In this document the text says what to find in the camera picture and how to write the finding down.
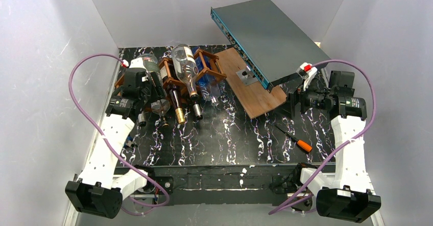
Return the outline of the clear glass bottle dark label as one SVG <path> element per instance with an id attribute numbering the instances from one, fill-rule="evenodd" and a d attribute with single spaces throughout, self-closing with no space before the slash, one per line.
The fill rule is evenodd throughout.
<path id="1" fill-rule="evenodd" d="M 152 82 L 152 85 L 155 89 L 156 100 L 151 103 L 152 112 L 159 115 L 161 119 L 161 126 L 166 128 L 169 126 L 166 113 L 170 109 L 170 103 L 166 99 L 166 92 L 163 88 L 163 82 L 157 58 L 153 54 L 142 54 L 138 56 L 138 59 L 142 60 L 143 65 L 147 70 L 149 80 Z"/>

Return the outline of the clear bottle white label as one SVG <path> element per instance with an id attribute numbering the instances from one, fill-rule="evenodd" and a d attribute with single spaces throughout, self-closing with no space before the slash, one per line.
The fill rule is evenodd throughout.
<path id="1" fill-rule="evenodd" d="M 199 73 L 191 48 L 186 44 L 179 44 L 172 49 L 172 61 L 175 73 L 185 86 L 192 101 L 199 97 L 196 80 Z"/>

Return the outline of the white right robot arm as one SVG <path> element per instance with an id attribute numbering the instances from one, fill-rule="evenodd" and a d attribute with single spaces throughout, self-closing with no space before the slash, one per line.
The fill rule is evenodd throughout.
<path id="1" fill-rule="evenodd" d="M 367 104 L 354 95 L 354 73 L 332 71 L 327 87 L 315 86 L 317 78 L 310 71 L 302 77 L 297 90 L 290 93 L 291 110 L 300 106 L 302 113 L 310 108 L 326 112 L 334 133 L 335 175 L 327 178 L 318 167 L 299 163 L 291 173 L 289 185 L 300 188 L 311 179 L 308 190 L 316 198 L 320 216 L 361 223 L 378 211 L 381 198 L 371 192 L 365 166 L 364 138 Z"/>

